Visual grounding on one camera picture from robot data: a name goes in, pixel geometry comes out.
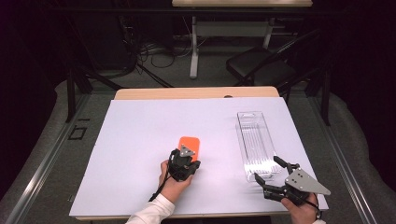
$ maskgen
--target transparent plastic container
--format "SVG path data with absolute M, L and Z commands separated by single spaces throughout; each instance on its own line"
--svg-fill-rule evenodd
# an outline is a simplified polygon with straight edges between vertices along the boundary
M 276 152 L 262 112 L 239 112 L 237 117 L 236 132 L 247 181 L 256 181 L 254 173 L 271 180 L 281 167 L 274 161 Z

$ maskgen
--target chair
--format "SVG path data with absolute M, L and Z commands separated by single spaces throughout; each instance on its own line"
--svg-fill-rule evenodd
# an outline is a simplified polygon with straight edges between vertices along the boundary
M 301 35 L 274 52 L 256 47 L 227 60 L 227 70 L 239 81 L 235 86 L 274 86 L 282 95 L 287 94 L 293 85 L 315 74 L 318 69 L 299 74 L 288 61 L 301 49 L 317 40 L 320 30 Z

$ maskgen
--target human hand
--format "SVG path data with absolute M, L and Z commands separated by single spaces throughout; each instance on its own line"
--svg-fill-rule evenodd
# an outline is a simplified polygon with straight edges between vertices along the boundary
M 313 193 L 309 194 L 307 200 L 313 204 L 317 204 L 317 198 Z M 317 209 L 312 205 L 304 203 L 296 206 L 287 198 L 282 199 L 280 202 L 289 210 L 293 224 L 312 224 L 315 222 Z
M 165 178 L 168 178 L 168 176 L 165 176 L 167 167 L 168 167 L 168 161 L 163 161 L 161 163 L 161 175 L 160 175 L 159 186 L 163 183 Z M 163 186 L 163 190 L 161 191 L 161 194 L 171 203 L 175 203 L 178 197 L 180 196 L 180 194 L 183 192 L 183 190 L 186 189 L 191 184 L 191 181 L 192 181 L 192 175 L 190 175 L 185 181 L 181 181 L 181 182 L 177 182 L 172 176 L 170 176 L 166 180 L 165 186 Z

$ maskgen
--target orange block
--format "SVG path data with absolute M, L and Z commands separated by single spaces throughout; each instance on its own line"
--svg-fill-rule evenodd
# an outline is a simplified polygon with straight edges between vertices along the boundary
M 192 156 L 192 161 L 198 160 L 198 152 L 199 152 L 199 138 L 196 137 L 188 137 L 183 136 L 178 141 L 178 149 L 181 149 L 181 145 L 184 145 L 189 150 L 194 151 L 195 155 Z

